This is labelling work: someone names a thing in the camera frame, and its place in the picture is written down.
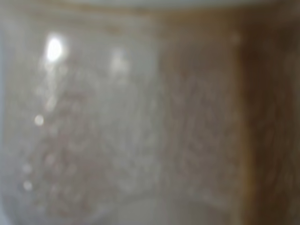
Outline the translucent plastic drink bottle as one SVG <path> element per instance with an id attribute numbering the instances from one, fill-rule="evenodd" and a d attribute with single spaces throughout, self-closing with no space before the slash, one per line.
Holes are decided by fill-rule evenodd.
<path id="1" fill-rule="evenodd" d="M 297 225 L 297 0 L 3 0 L 3 225 Z"/>

